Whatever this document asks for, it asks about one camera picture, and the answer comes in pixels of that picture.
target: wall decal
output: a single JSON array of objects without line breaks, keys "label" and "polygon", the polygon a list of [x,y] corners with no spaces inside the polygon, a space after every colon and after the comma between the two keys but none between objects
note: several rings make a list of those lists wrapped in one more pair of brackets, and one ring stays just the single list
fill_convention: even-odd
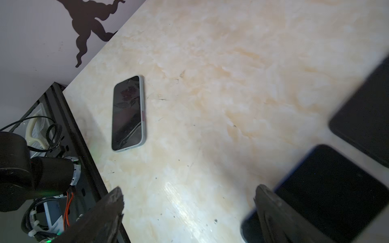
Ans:
[{"label": "wall decal", "polygon": [[86,41],[91,36],[91,31],[95,33],[102,41],[109,41],[116,33],[105,32],[102,24],[95,18],[104,21],[108,19],[110,14],[114,14],[117,10],[119,2],[125,3],[124,0],[114,0],[112,4],[97,3],[95,1],[83,0],[57,0],[63,4],[72,17],[72,26],[79,34],[75,43],[79,49],[77,54],[78,68],[82,61],[81,57],[88,51]]}]

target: orange wire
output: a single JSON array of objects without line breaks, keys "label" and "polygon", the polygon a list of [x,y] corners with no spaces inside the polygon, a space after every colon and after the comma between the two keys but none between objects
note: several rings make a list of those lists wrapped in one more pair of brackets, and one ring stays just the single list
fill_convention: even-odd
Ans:
[{"label": "orange wire", "polygon": [[[69,211],[70,204],[72,203],[73,197],[74,197],[74,193],[72,192],[72,197],[71,197],[70,200],[69,200],[69,205],[68,205],[67,211]],[[70,226],[69,218],[68,218],[68,212],[66,212],[66,222],[67,222],[68,226]]]},{"label": "orange wire", "polygon": [[65,230],[65,217],[66,217],[66,209],[68,208],[68,200],[69,200],[69,193],[66,192],[66,207],[65,207],[65,213],[63,214],[63,230]]}]

